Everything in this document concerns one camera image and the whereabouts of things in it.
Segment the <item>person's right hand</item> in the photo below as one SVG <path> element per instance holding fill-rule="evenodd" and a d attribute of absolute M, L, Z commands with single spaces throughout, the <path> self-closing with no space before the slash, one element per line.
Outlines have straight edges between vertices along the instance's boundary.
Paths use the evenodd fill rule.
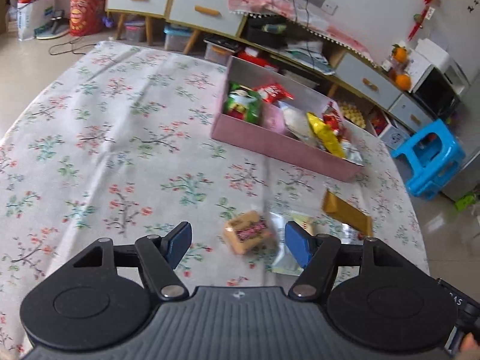
<path fill-rule="evenodd" d="M 460 344 L 460 352 L 479 351 L 479 343 L 475 340 L 472 333 L 468 333 Z"/>

